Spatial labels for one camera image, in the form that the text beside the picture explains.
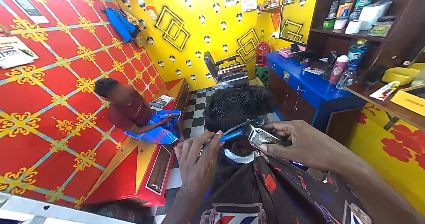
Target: wooden bench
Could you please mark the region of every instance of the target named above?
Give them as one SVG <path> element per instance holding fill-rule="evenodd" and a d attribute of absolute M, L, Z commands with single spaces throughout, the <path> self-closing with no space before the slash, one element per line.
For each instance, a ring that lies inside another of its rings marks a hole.
<path fill-rule="evenodd" d="M 184 79 L 166 82 L 154 100 L 162 95 L 174 97 L 164 109 L 183 111 L 189 90 Z M 144 207 L 165 204 L 165 189 L 175 158 L 173 144 L 159 145 L 130 136 L 88 193 L 84 205 L 128 199 Z"/>

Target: red water jug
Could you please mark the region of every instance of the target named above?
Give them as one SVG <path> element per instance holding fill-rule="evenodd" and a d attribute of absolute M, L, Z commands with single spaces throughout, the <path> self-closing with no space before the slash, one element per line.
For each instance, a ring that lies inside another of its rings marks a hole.
<path fill-rule="evenodd" d="M 267 57 L 266 53 L 270 52 L 270 48 L 267 44 L 267 42 L 260 42 L 257 45 L 257 59 L 256 64 L 258 66 L 266 66 L 267 65 Z"/>

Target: barber chair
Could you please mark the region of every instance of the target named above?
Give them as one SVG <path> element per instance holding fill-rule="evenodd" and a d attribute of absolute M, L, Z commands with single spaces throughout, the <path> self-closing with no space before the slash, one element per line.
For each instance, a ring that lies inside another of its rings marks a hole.
<path fill-rule="evenodd" d="M 239 57 L 239 55 L 214 62 L 213 56 L 210 52 L 204 53 L 204 62 L 207 65 L 215 84 L 220 85 L 220 89 L 231 87 L 238 83 L 248 83 L 248 76 L 242 71 L 247 67 L 247 65 L 238 62 L 236 60 L 237 57 Z M 236 63 L 220 68 L 220 65 L 224 64 L 226 61 L 235 61 Z"/>

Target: comb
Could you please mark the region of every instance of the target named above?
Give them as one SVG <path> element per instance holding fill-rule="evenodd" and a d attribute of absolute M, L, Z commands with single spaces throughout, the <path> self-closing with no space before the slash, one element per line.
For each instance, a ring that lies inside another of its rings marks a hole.
<path fill-rule="evenodd" d="M 253 118 L 253 121 L 260 123 L 261 125 L 264 124 L 264 117 L 258 116 L 257 118 Z M 228 130 L 223 131 L 223 136 L 221 137 L 221 139 L 219 140 L 220 142 L 226 141 L 226 140 L 230 140 L 231 138 L 238 136 L 240 134 L 243 133 L 243 130 L 245 129 L 245 126 L 249 123 L 249 120 L 247 120 L 246 122 L 239 124 L 233 128 L 230 128 Z"/>

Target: barber's hand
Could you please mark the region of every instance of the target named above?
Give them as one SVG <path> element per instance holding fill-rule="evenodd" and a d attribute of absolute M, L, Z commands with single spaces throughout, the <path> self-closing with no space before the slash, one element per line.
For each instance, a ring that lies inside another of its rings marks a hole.
<path fill-rule="evenodd" d="M 342 144 L 315 129 L 303 120 L 273 121 L 264 125 L 275 129 L 280 136 L 287 136 L 292 145 L 261 145 L 264 152 L 282 159 L 300 162 L 307 167 L 342 172 L 359 159 Z"/>
<path fill-rule="evenodd" d="M 185 140 L 184 143 L 178 144 L 174 148 L 182 177 L 180 190 L 193 201 L 200 201 L 210 186 L 218 151 L 224 144 L 224 142 L 218 143 L 221 136 L 221 131 L 217 134 L 206 131 L 197 137 Z M 210 138 L 212 138 L 211 141 L 199 156 L 202 145 Z"/>

